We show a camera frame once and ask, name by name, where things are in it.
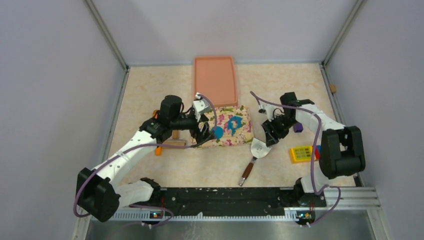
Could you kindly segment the metal scraper wooden handle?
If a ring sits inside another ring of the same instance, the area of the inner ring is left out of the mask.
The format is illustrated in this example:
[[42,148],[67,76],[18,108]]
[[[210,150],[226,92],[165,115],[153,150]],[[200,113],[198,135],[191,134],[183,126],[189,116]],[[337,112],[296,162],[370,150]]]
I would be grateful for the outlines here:
[[241,175],[240,181],[238,183],[240,187],[244,185],[245,181],[248,179],[249,175],[251,174],[256,160],[267,156],[269,152],[271,151],[271,149],[272,148],[270,146],[267,146],[265,142],[255,137],[253,138],[250,145],[250,152],[251,152],[252,158],[250,162],[248,163],[247,167],[245,168],[243,174]]

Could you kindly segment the wooden double-ended roller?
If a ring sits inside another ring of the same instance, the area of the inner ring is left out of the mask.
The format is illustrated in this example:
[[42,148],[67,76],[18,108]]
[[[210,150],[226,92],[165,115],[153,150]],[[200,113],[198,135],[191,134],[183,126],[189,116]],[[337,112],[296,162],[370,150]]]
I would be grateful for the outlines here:
[[171,137],[163,142],[164,145],[170,146],[186,146],[187,141],[185,139],[180,138],[180,131],[173,130]]

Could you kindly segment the blue dough piece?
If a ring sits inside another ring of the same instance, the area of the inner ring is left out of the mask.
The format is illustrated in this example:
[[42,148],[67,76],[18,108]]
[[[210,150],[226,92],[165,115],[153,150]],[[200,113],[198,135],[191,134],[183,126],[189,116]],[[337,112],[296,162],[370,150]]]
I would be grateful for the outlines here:
[[224,135],[224,130],[220,126],[217,126],[214,128],[214,136],[216,139],[218,140],[221,139],[223,135]]

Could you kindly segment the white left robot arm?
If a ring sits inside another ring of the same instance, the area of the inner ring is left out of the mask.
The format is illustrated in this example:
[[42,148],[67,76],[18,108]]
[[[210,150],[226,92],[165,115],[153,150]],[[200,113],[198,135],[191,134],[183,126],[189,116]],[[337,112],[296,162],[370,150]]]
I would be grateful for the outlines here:
[[212,102],[196,93],[188,111],[179,96],[167,95],[160,109],[146,120],[133,137],[111,158],[92,169],[83,168],[77,175],[73,213],[78,218],[93,216],[100,222],[108,221],[115,212],[144,202],[154,207],[160,202],[160,193],[147,180],[120,185],[122,179],[138,162],[158,147],[172,148],[166,144],[173,131],[189,131],[195,139],[193,148],[216,138],[216,126],[210,127],[206,113],[216,112]]

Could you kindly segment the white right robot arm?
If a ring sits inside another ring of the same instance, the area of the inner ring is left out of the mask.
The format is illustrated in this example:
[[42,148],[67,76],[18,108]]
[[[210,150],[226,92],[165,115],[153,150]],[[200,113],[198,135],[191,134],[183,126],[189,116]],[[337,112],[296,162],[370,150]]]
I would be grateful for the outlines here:
[[332,180],[362,172],[366,167],[361,130],[346,126],[327,116],[310,99],[298,99],[294,92],[286,92],[280,103],[257,98],[259,112],[266,114],[262,123],[265,143],[276,145],[296,124],[302,124],[315,134],[312,148],[320,143],[318,162],[309,157],[310,173],[297,181],[293,200],[299,206],[307,206]]

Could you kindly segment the purple toy block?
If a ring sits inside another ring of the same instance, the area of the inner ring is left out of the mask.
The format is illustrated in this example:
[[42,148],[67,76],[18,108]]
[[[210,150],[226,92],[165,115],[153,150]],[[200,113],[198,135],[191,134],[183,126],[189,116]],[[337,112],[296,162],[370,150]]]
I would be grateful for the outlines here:
[[295,133],[301,133],[304,130],[303,125],[299,122],[297,122],[294,126],[293,126],[293,131]]

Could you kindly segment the yellow red blue toy block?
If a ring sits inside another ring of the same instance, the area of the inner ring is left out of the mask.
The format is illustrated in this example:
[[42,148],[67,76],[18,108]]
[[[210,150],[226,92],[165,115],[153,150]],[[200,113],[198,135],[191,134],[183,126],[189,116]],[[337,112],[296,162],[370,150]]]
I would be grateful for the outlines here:
[[289,149],[289,157],[293,164],[308,163],[311,161],[311,156],[314,156],[314,161],[318,161],[321,153],[321,146],[317,145],[315,152],[312,153],[313,146],[300,146]]

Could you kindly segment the pink rectangular tray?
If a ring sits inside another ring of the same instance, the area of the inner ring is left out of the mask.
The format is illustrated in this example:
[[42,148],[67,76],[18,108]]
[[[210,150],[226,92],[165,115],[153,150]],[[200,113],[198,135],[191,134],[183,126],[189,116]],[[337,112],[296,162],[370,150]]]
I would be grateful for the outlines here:
[[218,107],[239,103],[234,59],[229,55],[197,56],[193,59],[193,94],[206,96]]

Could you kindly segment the small wooden cork piece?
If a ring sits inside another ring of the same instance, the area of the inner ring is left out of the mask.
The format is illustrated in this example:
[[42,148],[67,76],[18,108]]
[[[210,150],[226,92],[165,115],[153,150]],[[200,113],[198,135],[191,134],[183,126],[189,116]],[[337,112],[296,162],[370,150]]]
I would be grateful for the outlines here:
[[337,92],[337,87],[334,84],[329,84],[329,89],[331,94],[335,94]]

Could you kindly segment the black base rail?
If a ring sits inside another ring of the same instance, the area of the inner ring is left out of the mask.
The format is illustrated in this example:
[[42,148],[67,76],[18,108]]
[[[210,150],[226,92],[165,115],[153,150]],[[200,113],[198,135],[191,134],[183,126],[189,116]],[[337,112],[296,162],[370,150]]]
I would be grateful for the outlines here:
[[288,208],[321,208],[323,194],[300,196],[291,187],[168,187],[154,190],[143,205],[163,207],[177,217],[259,217],[283,216]]

